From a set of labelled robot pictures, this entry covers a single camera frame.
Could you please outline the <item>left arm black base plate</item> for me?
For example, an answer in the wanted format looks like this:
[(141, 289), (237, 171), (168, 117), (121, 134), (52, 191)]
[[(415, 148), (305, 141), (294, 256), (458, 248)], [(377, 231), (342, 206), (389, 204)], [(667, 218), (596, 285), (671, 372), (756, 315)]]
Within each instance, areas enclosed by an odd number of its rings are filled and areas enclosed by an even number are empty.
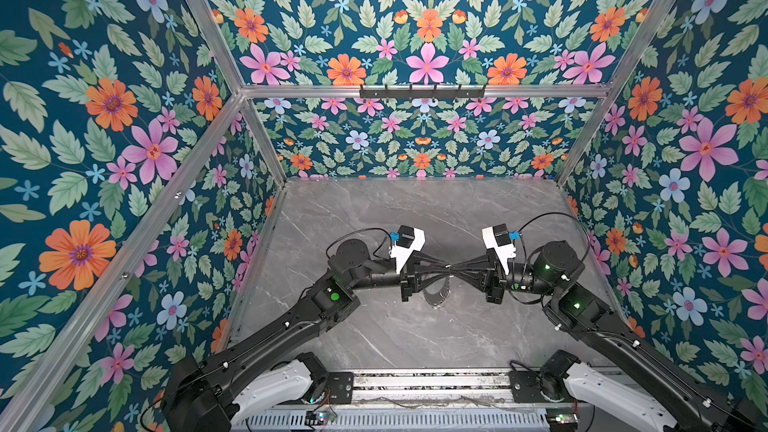
[(354, 385), (355, 374), (353, 372), (330, 372), (314, 384), (310, 403), (315, 406), (319, 406), (321, 403), (351, 404)]

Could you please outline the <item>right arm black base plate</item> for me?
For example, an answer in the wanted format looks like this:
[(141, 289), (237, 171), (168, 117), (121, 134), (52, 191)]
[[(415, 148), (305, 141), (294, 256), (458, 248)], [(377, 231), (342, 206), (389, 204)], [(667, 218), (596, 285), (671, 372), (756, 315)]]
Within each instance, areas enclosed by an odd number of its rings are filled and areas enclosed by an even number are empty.
[(550, 372), (510, 371), (510, 389), (517, 403), (561, 402), (564, 398), (559, 380)]

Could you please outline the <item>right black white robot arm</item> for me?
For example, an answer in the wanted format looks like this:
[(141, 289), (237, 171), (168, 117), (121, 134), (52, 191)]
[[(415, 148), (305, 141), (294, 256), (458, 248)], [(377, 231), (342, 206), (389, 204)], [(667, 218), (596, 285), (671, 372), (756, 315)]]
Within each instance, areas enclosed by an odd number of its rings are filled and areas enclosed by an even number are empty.
[(729, 399), (692, 377), (579, 284), (584, 264), (567, 242), (536, 249), (532, 264), (515, 262), (510, 249), (492, 248), (484, 259), (447, 269), (477, 287), (540, 296), (557, 330), (606, 357), (637, 385), (628, 387), (558, 352), (540, 373), (542, 386), (562, 388), (638, 431), (762, 430), (761, 413), (749, 400)]

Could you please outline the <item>large keyring with red grip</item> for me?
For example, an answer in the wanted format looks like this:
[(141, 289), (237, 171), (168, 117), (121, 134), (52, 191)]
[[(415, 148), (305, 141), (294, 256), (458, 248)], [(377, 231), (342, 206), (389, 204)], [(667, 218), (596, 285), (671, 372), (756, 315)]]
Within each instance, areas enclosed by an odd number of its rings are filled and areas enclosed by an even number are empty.
[(422, 283), (421, 293), (424, 300), (432, 307), (440, 307), (450, 295), (451, 276), (434, 274)]

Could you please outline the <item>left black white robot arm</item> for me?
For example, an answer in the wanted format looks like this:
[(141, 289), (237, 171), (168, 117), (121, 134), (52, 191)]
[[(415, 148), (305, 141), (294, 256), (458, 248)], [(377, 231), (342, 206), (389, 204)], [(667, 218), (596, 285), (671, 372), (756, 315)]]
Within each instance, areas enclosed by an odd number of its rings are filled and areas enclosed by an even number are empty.
[(375, 259), (359, 239), (342, 242), (328, 269), (283, 315), (241, 342), (202, 361), (186, 358), (171, 371), (161, 411), (172, 431), (229, 431), (276, 405), (310, 403), (325, 393), (329, 373), (310, 352), (280, 359), (349, 317), (360, 305), (358, 288), (392, 287), (440, 278), (449, 264), (394, 246)]

